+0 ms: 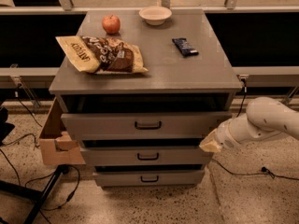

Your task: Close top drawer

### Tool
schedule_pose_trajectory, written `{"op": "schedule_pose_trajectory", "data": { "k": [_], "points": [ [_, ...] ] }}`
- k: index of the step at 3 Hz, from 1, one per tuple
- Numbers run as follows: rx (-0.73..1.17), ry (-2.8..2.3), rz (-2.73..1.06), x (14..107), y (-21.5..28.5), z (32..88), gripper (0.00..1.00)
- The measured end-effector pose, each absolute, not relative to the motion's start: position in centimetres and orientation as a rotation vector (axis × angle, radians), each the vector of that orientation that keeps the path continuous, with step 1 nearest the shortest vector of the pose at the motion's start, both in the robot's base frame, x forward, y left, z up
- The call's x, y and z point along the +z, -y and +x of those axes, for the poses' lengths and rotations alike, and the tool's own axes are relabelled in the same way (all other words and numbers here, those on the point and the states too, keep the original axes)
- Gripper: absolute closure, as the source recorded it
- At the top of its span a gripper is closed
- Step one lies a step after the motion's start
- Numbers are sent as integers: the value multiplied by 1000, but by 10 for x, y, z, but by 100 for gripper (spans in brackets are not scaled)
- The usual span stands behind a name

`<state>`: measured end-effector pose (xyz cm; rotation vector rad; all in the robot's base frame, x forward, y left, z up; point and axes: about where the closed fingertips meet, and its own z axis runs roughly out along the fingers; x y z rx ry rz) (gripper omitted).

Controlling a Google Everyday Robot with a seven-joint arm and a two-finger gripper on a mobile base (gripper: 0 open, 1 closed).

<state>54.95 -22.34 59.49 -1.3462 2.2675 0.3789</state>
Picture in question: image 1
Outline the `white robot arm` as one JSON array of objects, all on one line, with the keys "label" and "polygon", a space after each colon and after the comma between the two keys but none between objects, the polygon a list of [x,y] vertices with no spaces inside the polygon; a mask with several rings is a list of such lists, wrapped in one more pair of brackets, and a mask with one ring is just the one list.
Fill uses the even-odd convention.
[{"label": "white robot arm", "polygon": [[224,147],[241,147],[286,135],[299,139],[299,112],[275,99],[259,97],[249,102],[244,114],[222,122],[199,147],[205,152],[217,153]]}]

